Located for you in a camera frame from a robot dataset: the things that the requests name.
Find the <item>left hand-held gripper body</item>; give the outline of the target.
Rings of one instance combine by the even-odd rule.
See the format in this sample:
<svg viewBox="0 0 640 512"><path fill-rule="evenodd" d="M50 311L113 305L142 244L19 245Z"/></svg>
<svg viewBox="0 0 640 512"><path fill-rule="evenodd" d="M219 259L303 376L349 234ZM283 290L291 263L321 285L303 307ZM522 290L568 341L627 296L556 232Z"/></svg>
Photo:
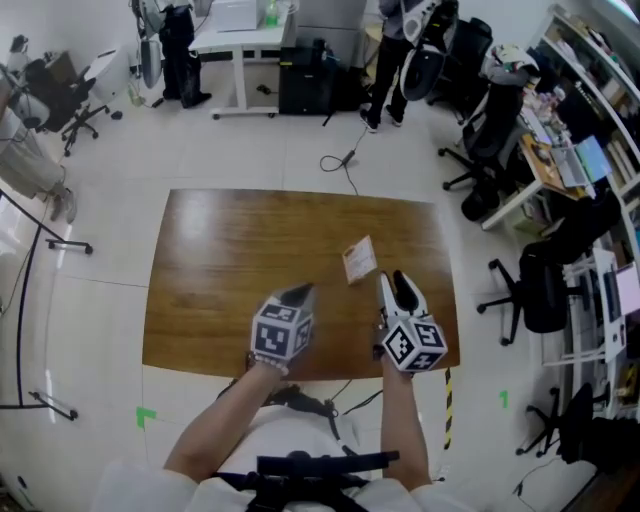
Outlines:
<svg viewBox="0 0 640 512"><path fill-rule="evenodd" d="M302 316L298 306L277 305L268 297L252 319L253 359L288 374L290 363L309 346L314 323L314 312Z"/></svg>

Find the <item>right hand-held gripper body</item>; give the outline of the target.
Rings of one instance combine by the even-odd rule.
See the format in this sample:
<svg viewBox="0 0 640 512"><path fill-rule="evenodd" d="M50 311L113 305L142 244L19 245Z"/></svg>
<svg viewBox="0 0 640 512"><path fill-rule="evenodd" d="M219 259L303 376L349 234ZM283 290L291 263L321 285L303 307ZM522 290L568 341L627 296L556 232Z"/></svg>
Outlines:
<svg viewBox="0 0 640 512"><path fill-rule="evenodd" d="M444 333L432 315L391 317L373 344L375 359L386 355L405 373L430 371L447 353Z"/></svg>

